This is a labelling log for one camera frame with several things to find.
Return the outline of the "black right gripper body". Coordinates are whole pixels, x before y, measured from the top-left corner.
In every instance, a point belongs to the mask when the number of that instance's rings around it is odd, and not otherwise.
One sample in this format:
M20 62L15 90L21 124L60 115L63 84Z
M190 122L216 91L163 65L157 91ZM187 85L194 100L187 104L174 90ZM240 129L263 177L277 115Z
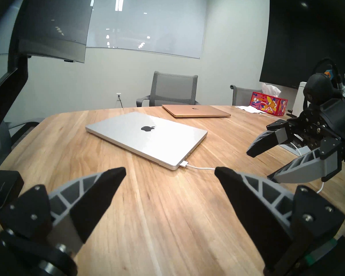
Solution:
M330 99L321 106L309 105L301 113L301 137L309 148L317 148L326 136L345 139L345 99Z

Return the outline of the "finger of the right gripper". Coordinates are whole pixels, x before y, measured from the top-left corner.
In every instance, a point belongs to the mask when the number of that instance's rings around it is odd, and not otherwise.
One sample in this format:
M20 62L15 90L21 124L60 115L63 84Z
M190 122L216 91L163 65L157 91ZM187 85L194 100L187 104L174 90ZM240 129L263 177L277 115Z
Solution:
M320 146L268 175L275 183L326 182L342 170L345 162L345 139L325 137Z
M277 120L266 127L247 149L247 155L254 158L281 144L297 143L302 147L302 139L297 137L296 123L293 120Z

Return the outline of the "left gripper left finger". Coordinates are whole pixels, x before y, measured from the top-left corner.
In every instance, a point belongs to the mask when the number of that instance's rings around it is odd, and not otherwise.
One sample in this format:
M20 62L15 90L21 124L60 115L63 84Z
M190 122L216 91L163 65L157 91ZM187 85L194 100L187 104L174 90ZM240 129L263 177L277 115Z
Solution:
M87 242L126 176L125 167L79 177L48 193L35 185L0 212L3 229L76 255Z

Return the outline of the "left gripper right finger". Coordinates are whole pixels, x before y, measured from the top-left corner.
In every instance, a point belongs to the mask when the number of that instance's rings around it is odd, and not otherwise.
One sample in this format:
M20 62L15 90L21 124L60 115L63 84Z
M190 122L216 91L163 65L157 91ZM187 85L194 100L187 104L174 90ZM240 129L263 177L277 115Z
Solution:
M295 193L266 178L216 167L242 226L264 261L265 276L341 275L345 214L305 185Z

